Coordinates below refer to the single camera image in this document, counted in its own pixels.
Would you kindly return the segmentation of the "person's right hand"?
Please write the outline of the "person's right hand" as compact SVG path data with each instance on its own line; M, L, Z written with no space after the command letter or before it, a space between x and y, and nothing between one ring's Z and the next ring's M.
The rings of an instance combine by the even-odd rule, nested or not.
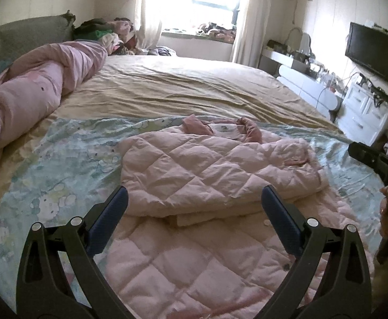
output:
M382 187L380 192L384 196L380 202L379 213L380 213L380 235L383 238L388 238L388 186Z

